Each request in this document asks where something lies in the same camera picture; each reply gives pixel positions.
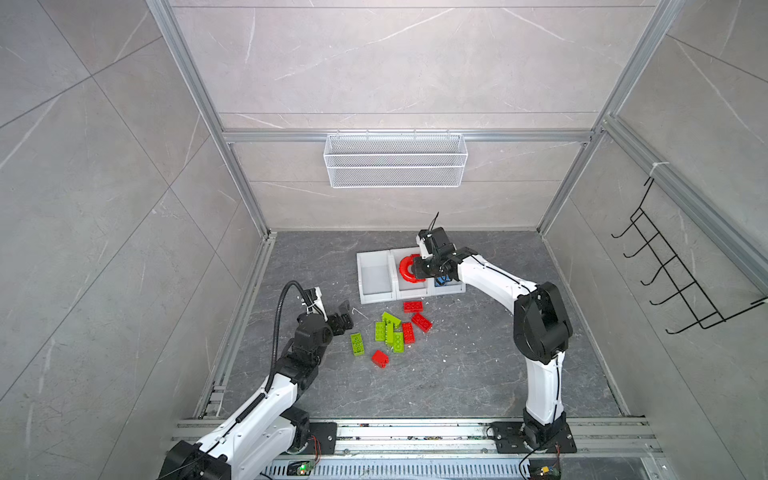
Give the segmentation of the red arch lego piece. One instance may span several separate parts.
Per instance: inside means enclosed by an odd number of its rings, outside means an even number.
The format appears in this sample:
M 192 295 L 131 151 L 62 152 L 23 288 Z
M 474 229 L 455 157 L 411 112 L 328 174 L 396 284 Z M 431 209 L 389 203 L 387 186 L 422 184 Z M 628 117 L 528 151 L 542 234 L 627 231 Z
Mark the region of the red arch lego piece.
M 415 260 L 420 257 L 419 254 L 411 254 L 406 257 L 404 257 L 398 265 L 398 271 L 401 276 L 401 278 L 412 284 L 418 284 L 421 282 L 424 282 L 424 279 L 419 278 L 416 276 L 416 274 L 413 272 L 413 267 L 415 265 Z

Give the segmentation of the green lego brick cluster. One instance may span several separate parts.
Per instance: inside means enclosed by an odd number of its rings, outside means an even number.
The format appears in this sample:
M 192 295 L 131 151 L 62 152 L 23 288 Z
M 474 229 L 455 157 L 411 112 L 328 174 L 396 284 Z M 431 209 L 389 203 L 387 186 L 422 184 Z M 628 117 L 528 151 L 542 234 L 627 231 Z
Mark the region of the green lego brick cluster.
M 402 321 L 391 313 L 384 312 L 381 319 L 374 324 L 374 338 L 377 342 L 383 342 L 394 353 L 405 351 L 405 337 L 401 329 Z

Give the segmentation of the blue lego brick top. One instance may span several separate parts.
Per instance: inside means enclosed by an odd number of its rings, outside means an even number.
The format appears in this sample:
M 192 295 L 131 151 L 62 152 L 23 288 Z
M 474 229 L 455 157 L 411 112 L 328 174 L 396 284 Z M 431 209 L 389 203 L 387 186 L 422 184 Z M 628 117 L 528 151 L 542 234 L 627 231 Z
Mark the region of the blue lego brick top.
M 434 283 L 436 287 L 442 287 L 445 285 L 448 285 L 452 279 L 448 276 L 438 277 L 435 279 Z

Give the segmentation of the red small lego brick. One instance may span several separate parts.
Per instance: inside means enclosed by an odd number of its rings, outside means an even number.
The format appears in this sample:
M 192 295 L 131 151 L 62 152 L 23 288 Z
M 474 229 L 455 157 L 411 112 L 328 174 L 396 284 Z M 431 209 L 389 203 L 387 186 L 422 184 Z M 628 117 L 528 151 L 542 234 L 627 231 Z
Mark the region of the red small lego brick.
M 386 368 L 390 362 L 389 356 L 380 350 L 376 350 L 371 357 L 372 362 L 379 368 Z

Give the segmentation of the white three-compartment bin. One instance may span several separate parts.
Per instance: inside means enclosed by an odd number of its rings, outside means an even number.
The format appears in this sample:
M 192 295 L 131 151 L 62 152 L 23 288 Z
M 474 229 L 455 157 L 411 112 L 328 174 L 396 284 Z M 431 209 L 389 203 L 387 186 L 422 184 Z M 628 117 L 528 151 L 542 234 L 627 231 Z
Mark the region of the white three-compartment bin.
M 419 255 L 418 247 L 358 253 L 360 302 L 409 301 L 466 292 L 463 283 L 449 277 L 418 279 L 413 267 Z

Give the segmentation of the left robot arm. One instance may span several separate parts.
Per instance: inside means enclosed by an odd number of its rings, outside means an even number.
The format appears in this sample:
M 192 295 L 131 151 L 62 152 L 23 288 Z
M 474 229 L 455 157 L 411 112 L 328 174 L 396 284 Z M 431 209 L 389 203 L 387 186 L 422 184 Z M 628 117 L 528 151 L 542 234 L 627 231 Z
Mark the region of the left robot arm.
M 304 451 L 311 443 L 309 415 L 295 403 L 317 377 L 332 339 L 352 327 L 347 301 L 331 315 L 310 307 L 259 389 L 210 433 L 174 445 L 158 477 L 256 479 L 280 454 Z

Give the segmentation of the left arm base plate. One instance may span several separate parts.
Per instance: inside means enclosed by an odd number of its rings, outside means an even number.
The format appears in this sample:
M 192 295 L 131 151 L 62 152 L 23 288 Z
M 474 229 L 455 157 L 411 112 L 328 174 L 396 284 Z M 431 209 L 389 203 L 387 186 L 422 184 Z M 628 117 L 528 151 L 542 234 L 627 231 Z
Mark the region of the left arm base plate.
M 310 422 L 296 428 L 293 443 L 286 451 L 289 455 L 334 455 L 338 439 L 336 422 Z

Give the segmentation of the red lego brick top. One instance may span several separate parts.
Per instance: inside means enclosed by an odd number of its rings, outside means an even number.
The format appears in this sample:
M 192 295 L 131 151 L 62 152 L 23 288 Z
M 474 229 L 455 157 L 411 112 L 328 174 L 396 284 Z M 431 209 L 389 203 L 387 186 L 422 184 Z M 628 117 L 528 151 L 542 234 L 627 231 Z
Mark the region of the red lego brick top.
M 421 301 L 407 301 L 403 303 L 403 309 L 406 313 L 420 313 L 424 306 Z

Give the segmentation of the red lego brick angled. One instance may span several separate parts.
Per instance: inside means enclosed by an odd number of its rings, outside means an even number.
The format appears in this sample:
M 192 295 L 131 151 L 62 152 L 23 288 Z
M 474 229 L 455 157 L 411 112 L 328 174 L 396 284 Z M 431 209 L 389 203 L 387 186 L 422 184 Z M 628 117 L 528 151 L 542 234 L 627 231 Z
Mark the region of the red lego brick angled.
M 411 322 L 424 333 L 428 333 L 433 327 L 432 322 L 421 313 L 414 314 L 411 318 Z

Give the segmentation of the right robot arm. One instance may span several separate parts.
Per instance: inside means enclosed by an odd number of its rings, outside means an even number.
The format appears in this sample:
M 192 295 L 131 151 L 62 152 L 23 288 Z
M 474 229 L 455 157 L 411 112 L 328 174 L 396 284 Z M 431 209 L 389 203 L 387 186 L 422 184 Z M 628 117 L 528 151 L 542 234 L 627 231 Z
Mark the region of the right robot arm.
M 562 367 L 573 335 L 557 286 L 524 280 L 488 262 L 471 248 L 456 248 L 441 227 L 419 231 L 417 245 L 419 256 L 411 267 L 414 278 L 448 277 L 479 289 L 509 310 L 513 342 L 526 358 L 522 436 L 531 450 L 550 444 L 567 426 Z

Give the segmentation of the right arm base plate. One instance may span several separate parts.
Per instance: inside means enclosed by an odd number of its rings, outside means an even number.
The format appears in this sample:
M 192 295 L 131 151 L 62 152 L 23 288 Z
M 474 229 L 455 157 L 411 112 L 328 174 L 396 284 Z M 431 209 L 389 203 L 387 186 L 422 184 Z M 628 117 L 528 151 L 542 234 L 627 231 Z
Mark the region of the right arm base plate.
M 542 441 L 535 449 L 534 445 L 524 433 L 522 421 L 497 421 L 492 422 L 485 430 L 488 439 L 495 444 L 499 454 L 528 454 L 535 453 L 577 453 L 578 448 L 570 426 L 565 424 L 551 439 Z

